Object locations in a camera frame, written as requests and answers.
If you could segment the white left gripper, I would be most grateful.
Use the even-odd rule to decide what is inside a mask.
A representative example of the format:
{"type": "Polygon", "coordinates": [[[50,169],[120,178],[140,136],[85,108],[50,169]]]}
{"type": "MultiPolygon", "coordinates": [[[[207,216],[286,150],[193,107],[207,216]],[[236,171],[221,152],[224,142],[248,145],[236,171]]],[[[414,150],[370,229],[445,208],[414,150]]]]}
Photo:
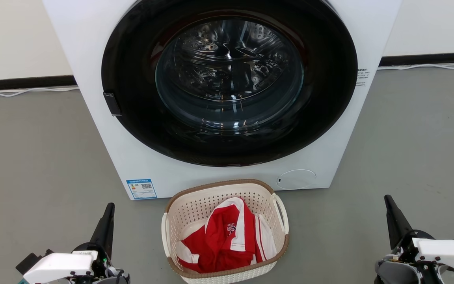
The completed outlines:
{"type": "MultiPolygon", "coordinates": [[[[108,259],[112,258],[112,239],[115,228],[115,204],[108,203],[99,219],[90,243],[103,248],[108,259]]],[[[51,253],[40,259],[25,274],[29,284],[48,284],[74,276],[92,276],[92,264],[99,253],[95,250],[80,250],[72,253],[51,253]]]]}

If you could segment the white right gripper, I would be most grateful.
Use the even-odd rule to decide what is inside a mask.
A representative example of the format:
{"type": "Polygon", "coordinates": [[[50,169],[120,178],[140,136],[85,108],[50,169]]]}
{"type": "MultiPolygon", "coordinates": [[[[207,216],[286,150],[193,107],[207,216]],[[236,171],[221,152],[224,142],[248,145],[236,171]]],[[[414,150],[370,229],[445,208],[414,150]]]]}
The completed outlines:
{"type": "MultiPolygon", "coordinates": [[[[395,249],[403,237],[413,229],[391,195],[384,196],[384,203],[390,247],[395,249]]],[[[412,238],[412,243],[418,249],[416,260],[436,261],[454,268],[454,240],[412,238]]]]}

